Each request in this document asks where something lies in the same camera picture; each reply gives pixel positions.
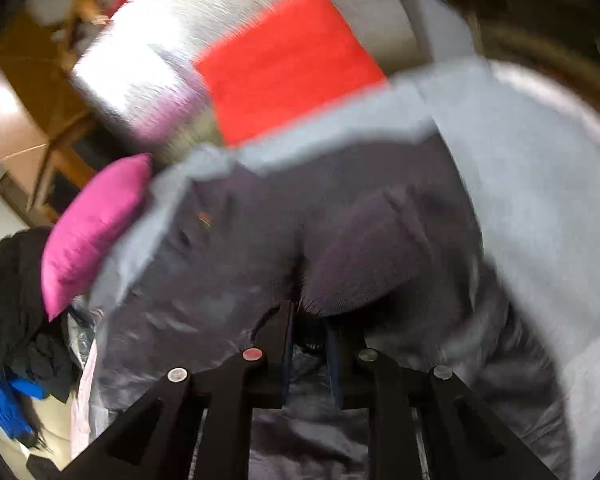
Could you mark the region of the pink pillow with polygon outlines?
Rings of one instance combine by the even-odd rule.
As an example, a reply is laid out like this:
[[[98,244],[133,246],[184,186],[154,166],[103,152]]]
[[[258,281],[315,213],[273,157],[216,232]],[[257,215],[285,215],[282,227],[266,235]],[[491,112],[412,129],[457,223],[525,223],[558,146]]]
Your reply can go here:
[[[119,159],[92,177],[56,222],[41,264],[50,320],[94,282],[110,248],[142,208],[151,175],[150,155]]]

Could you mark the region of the dark grey puffer jacket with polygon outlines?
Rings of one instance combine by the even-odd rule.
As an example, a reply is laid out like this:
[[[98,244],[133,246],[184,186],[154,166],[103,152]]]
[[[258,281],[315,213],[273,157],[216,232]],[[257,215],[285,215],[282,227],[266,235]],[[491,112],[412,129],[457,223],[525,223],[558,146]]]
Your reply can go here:
[[[111,415],[165,372],[216,367],[284,301],[300,307],[290,396],[253,417],[253,479],[361,479],[362,412],[338,410],[323,330],[414,370],[447,365],[558,478],[571,439],[554,362],[486,260],[441,136],[338,148],[186,182],[146,268],[104,311],[93,401]]]

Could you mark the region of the wooden cabinet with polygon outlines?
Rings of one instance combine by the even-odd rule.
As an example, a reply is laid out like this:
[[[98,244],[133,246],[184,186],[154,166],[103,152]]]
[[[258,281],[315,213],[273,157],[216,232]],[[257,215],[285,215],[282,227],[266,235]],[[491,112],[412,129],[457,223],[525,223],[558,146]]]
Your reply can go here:
[[[97,119],[69,74],[78,60],[54,33],[26,9],[0,32],[0,163],[27,199],[27,210],[56,222],[62,210],[48,199],[61,177],[84,188],[95,170],[72,144],[95,131]]]

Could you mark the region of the light grey bed sheet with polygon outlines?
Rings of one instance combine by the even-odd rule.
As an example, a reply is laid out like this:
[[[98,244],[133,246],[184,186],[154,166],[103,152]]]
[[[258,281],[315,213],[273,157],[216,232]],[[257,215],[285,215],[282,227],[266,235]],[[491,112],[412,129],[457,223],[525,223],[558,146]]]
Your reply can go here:
[[[152,181],[144,211],[102,265],[88,304],[102,314],[86,376],[87,419],[100,436],[111,415],[93,401],[104,311],[156,252],[186,182],[233,165],[271,171],[338,148],[441,136],[471,200],[486,260],[554,362],[571,439],[567,479],[600,479],[600,123],[515,87],[486,62],[392,77],[238,146],[201,144]]]

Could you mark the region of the blue garment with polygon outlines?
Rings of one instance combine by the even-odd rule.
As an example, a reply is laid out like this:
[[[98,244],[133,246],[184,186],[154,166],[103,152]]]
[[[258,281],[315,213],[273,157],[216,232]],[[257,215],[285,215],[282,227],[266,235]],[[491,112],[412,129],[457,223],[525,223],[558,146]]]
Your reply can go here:
[[[21,407],[20,396],[43,400],[46,392],[36,382],[15,375],[0,382],[0,427],[12,440],[29,439],[36,435]]]

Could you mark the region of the black clothes pile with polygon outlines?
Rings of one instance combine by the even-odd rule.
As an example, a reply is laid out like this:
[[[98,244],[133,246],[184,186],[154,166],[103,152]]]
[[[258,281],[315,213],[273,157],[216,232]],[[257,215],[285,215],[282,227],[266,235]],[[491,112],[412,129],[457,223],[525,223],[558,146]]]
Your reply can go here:
[[[39,226],[0,240],[0,382],[12,375],[27,378],[45,390],[44,399],[65,403],[78,367],[67,344],[65,319],[50,320],[43,304],[41,264],[49,236],[50,229]],[[33,438],[16,440],[28,448],[42,444],[40,424],[31,415],[33,400],[19,398],[36,431]]]

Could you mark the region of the wooden railing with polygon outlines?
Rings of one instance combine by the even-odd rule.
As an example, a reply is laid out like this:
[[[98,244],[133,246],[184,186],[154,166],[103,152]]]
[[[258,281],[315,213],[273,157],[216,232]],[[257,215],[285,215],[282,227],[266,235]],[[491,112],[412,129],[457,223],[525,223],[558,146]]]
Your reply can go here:
[[[69,75],[80,57],[76,50],[78,28],[82,24],[103,28],[109,22],[109,14],[99,0],[72,0],[67,17],[58,23],[57,30],[64,34],[58,42],[58,63]]]

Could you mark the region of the silver foil insulation mat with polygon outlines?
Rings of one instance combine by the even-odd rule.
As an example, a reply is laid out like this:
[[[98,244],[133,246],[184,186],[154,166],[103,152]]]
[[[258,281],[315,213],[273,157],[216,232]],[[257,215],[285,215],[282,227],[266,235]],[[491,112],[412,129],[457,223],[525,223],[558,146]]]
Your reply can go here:
[[[130,150],[178,162],[220,140],[194,57],[273,1],[128,0],[73,66],[72,83]],[[332,3],[386,73],[422,64],[400,0]]]

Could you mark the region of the red pillow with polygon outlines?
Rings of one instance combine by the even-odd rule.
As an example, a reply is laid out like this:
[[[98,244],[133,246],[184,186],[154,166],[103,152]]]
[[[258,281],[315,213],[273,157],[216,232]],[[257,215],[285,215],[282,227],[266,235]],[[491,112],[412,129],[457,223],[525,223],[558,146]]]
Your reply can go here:
[[[330,0],[277,0],[215,41],[193,66],[227,146],[386,82]]]

